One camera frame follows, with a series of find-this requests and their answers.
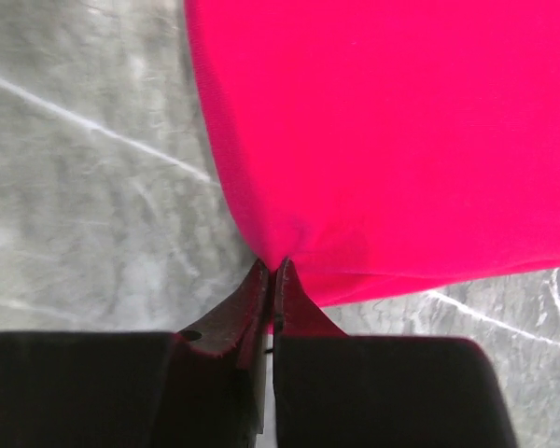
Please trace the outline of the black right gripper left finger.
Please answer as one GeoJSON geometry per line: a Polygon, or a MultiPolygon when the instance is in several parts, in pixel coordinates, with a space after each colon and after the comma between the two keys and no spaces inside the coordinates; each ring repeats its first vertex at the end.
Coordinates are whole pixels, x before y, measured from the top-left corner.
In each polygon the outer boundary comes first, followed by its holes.
{"type": "Polygon", "coordinates": [[[251,447],[268,270],[178,332],[0,331],[0,447],[251,447]]]}

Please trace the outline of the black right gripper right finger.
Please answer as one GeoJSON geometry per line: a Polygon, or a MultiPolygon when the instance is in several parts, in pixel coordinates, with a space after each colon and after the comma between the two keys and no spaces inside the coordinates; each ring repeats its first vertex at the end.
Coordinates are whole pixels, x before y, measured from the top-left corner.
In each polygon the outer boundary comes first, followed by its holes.
{"type": "Polygon", "coordinates": [[[295,265],[273,294],[281,447],[514,447],[494,368],[457,337],[349,335],[307,296],[295,265]]]}

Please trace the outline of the red t shirt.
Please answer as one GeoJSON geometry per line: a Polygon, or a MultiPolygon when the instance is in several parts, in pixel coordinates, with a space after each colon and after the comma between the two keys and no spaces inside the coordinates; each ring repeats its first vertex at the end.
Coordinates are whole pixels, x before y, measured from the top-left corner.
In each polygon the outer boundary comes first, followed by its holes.
{"type": "Polygon", "coordinates": [[[188,1],[220,184],[320,305],[560,266],[560,1],[188,1]]]}

